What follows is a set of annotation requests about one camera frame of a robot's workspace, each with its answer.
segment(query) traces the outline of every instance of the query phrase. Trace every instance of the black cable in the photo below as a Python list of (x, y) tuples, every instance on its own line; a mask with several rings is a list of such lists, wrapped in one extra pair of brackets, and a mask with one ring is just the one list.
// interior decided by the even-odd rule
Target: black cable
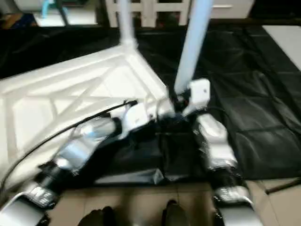
[(65, 26), (69, 26), (70, 24), (69, 24), (69, 22), (68, 22), (66, 13), (65, 13), (65, 11), (64, 11), (64, 9), (63, 9), (63, 3), (62, 3), (62, 0), (55, 0), (55, 5), (56, 5), (56, 7), (57, 7), (57, 9), (58, 9), (58, 11), (59, 11), (59, 13), (60, 13), (62, 19), (63, 19), (63, 22), (64, 22)]
[(120, 108), (120, 107), (123, 107), (123, 106), (126, 106), (126, 105), (135, 105), (137, 104), (137, 101), (134, 100), (134, 101), (129, 101), (129, 102), (124, 102), (123, 104), (120, 104), (120, 105), (117, 105), (117, 106), (114, 106), (114, 107), (111, 107), (111, 108), (108, 108), (102, 112), (99, 112), (99, 113), (96, 113), (94, 115), (91, 115), (89, 117), (86, 117), (84, 118), (83, 120), (80, 120), (79, 122), (75, 123), (75, 124), (72, 124), (60, 131), (58, 131), (57, 133), (51, 135), (50, 137), (46, 138), (45, 140), (41, 141), (39, 144), (35, 145), (35, 147), (33, 147), (31, 150), (29, 150), (27, 153), (25, 153), (25, 155), (23, 155), (18, 161), (16, 161), (10, 168), (9, 170), (6, 172), (5, 176), (3, 177), (3, 180), (2, 180), (2, 183), (1, 183), (1, 186), (0, 186), (0, 201), (2, 201), (2, 197), (4, 197), (4, 193), (5, 193), (5, 184), (6, 184), (6, 181), (7, 179), (9, 178), (9, 176), (11, 175), (11, 173), (15, 170), (15, 168), (24, 160), (26, 159), (30, 154), (32, 154), (34, 151), (36, 151), (38, 148), (40, 148), (42, 145), (44, 145), (45, 143), (47, 143), (48, 141), (52, 140), (53, 138), (61, 135), (62, 133), (72, 129), (72, 128), (75, 128), (77, 127), (78, 125), (80, 124), (83, 124), (93, 118), (96, 118), (96, 117), (99, 117), (105, 113), (108, 113), (114, 109), (117, 109), (117, 108)]

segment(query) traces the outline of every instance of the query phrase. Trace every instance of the silver metal part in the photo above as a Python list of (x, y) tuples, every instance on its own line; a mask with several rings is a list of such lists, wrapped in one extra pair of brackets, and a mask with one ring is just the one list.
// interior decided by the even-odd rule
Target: silver metal part
[(111, 118), (95, 118), (79, 125), (71, 138), (60, 148), (54, 162), (73, 173), (80, 170), (97, 146), (116, 130)]
[(0, 226), (36, 226), (44, 217), (44, 212), (23, 199), (20, 193), (0, 211)]
[(88, 137), (73, 138), (59, 150), (55, 159), (66, 159), (72, 166), (71, 171), (76, 172), (86, 164), (98, 144), (98, 140)]
[(263, 226), (251, 207), (237, 206), (219, 209), (225, 226)]
[(61, 157), (55, 158), (54, 163), (61, 169), (72, 170), (71, 163), (64, 158), (61, 158)]
[(111, 118), (91, 119), (76, 128), (74, 135), (88, 137), (96, 141), (102, 140), (116, 130), (115, 122)]
[(223, 166), (237, 166), (237, 160), (228, 143), (226, 128), (208, 113), (198, 116), (197, 122), (199, 126), (194, 133), (196, 135), (201, 133), (205, 139), (201, 145), (204, 146), (206, 152), (206, 167), (215, 169)]
[(52, 203), (57, 203), (59, 198), (53, 191), (34, 182), (29, 184), (23, 193), (29, 200), (42, 208), (49, 207)]
[(236, 187), (221, 187), (215, 190), (215, 197), (223, 203), (239, 203), (248, 202), (253, 204), (250, 198), (250, 193), (247, 188), (243, 186)]

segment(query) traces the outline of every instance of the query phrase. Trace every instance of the beige floor tile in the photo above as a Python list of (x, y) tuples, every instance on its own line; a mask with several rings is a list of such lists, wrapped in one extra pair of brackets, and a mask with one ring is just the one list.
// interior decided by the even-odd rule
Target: beige floor tile
[(179, 192), (179, 204), (186, 212), (191, 226), (211, 226), (214, 207), (209, 191)]
[(91, 195), (86, 199), (85, 214), (95, 209), (111, 206), (116, 212), (118, 225), (160, 226), (162, 211), (169, 200), (177, 200), (174, 189), (159, 193), (157, 189), (137, 191), (119, 189), (103, 191), (103, 195)]
[(49, 212), (50, 226), (77, 226), (84, 216), (85, 196), (67, 192), (54, 210)]
[(301, 224), (301, 186), (271, 194), (270, 199), (281, 226)]
[(290, 179), (278, 179), (278, 180), (263, 180), (263, 184), (266, 187), (266, 189), (270, 189), (279, 185), (285, 185), (287, 183), (290, 183), (294, 181), (296, 178), (290, 178)]
[(85, 189), (85, 194), (88, 196), (105, 196), (119, 194), (163, 194), (176, 193), (176, 185), (166, 186), (142, 186), (142, 187), (95, 187)]
[(178, 192), (197, 192), (210, 191), (211, 187), (208, 183), (178, 183), (176, 184)]
[(247, 182), (255, 205), (255, 210), (260, 216), (264, 226), (279, 226), (277, 217), (271, 205), (269, 197), (264, 192), (264, 186), (261, 181)]

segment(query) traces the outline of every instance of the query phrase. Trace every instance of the black plastic sheet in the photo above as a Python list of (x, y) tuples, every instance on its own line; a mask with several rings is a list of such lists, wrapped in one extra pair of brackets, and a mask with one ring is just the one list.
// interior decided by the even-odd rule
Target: black plastic sheet
[[(117, 31), (100, 28), (0, 32), (0, 75), (12, 76), (114, 46)], [(139, 50), (172, 87), (185, 30), (138, 31)], [(195, 78), (208, 78), (209, 106), (229, 131), (246, 179), (301, 176), (301, 72), (260, 26), (211, 26)], [(204, 180), (200, 151), (190, 126), (142, 128), (95, 153), (79, 176), (97, 185), (158, 185)]]

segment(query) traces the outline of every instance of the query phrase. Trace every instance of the wire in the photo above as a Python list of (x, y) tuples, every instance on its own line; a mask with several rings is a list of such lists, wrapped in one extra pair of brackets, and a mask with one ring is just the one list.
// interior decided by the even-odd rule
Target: wire
[(6, 172), (3, 180), (2, 180), (2, 183), (1, 183), (1, 186), (0, 186), (0, 201), (2, 200), (2, 197), (4, 196), (4, 193), (5, 193), (5, 184), (6, 184), (6, 181), (7, 179), (9, 178), (9, 176), (12, 174), (12, 172), (15, 170), (15, 168), (24, 160), (26, 159), (30, 154), (32, 154), (33, 152), (35, 152), (38, 148), (40, 148), (41, 146), (43, 146), (45, 143), (47, 143), (48, 141), (52, 140), (53, 138), (61, 135), (62, 133), (72, 129), (72, 128), (75, 128), (77, 127), (78, 125), (80, 124), (83, 124), (93, 118), (96, 118), (96, 117), (99, 117), (105, 113), (108, 113), (114, 109), (117, 109), (117, 108), (120, 108), (120, 107), (123, 107), (123, 106), (126, 106), (126, 105), (135, 105), (137, 104), (137, 101), (134, 100), (134, 101), (128, 101), (128, 102), (124, 102), (123, 104), (120, 104), (120, 105), (117, 105), (117, 106), (114, 106), (114, 107), (110, 107), (102, 112), (98, 112), (94, 115), (91, 115), (89, 117), (86, 117), (84, 118), (83, 120), (80, 120), (79, 122), (75, 123), (75, 124), (72, 124), (60, 131), (58, 131), (57, 133), (51, 135), (50, 137), (46, 138), (45, 140), (41, 141), (40, 143), (38, 143), (37, 145), (35, 145), (32, 149), (30, 149), (27, 153), (25, 153), (25, 155), (23, 155), (18, 161), (16, 161), (10, 168), (9, 170)]

